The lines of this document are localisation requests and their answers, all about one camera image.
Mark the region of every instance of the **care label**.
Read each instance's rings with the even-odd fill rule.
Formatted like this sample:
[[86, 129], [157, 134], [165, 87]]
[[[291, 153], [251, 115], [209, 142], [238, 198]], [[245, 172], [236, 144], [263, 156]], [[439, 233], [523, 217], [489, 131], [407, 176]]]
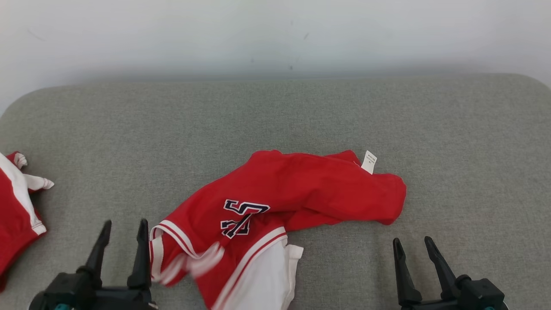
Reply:
[[375, 162], [377, 162], [377, 157], [373, 155], [371, 152], [367, 151], [365, 152], [364, 163], [361, 164], [361, 167], [365, 171], [373, 174], [373, 168], [375, 167]]

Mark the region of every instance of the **jersey number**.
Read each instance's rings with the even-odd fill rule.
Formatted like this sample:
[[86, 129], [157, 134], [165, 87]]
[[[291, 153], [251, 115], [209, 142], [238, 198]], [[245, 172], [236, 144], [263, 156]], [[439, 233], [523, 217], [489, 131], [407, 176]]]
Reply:
[[242, 202], [227, 199], [224, 209], [233, 211], [239, 215], [244, 215], [239, 221], [221, 221], [220, 228], [222, 234], [230, 239], [235, 235], [249, 234], [249, 219], [255, 213], [264, 213], [270, 209], [268, 205], [253, 204], [251, 202]]

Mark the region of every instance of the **red jersey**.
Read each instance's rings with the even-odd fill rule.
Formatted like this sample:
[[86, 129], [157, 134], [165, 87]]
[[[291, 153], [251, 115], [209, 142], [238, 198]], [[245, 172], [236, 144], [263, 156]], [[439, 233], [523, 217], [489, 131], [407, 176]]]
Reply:
[[[402, 179], [359, 164], [352, 151], [254, 153], [152, 229], [153, 280], [171, 285], [190, 272], [211, 309], [266, 309], [267, 300], [286, 309], [302, 254], [287, 245], [287, 231], [351, 220], [389, 225], [401, 213]], [[274, 282], [259, 295], [263, 279]]]
[[17, 257], [46, 232], [29, 193], [49, 189], [53, 182], [20, 169], [27, 165], [25, 156], [0, 153], [0, 292], [6, 284], [6, 271]]

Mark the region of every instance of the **gray fabric surface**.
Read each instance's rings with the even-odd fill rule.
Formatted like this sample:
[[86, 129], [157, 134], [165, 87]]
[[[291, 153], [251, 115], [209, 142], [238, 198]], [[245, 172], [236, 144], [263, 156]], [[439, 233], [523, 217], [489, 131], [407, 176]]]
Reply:
[[[34, 197], [49, 229], [17, 261], [1, 309], [23, 309], [84, 263], [113, 220], [103, 277], [124, 284], [139, 219], [158, 223], [259, 149], [378, 156], [408, 186], [391, 226], [290, 234], [305, 248], [291, 309], [399, 309], [392, 239], [416, 287], [439, 296], [432, 236], [456, 275], [487, 277], [511, 309], [550, 309], [551, 92], [524, 76], [110, 84], [44, 89], [0, 119], [0, 152], [56, 186]], [[161, 309], [204, 309], [193, 284], [153, 287]]]

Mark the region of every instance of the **black robotic claw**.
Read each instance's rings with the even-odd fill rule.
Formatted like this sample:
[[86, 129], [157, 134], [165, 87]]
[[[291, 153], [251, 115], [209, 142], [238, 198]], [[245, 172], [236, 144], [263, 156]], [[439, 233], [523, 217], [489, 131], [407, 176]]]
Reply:
[[127, 287], [103, 287], [101, 265], [105, 247], [109, 244], [111, 221], [106, 221], [84, 266], [74, 274], [64, 272], [38, 293], [29, 310], [152, 310], [158, 309], [152, 301], [149, 288], [148, 224], [142, 219], [137, 240], [138, 250]]
[[442, 299], [423, 302], [421, 293], [413, 285], [400, 240], [395, 238], [392, 245], [398, 304], [402, 310], [508, 310], [503, 302], [505, 295], [490, 280], [473, 281], [467, 275], [456, 278], [433, 239], [428, 236], [425, 237], [426, 250], [440, 280]]

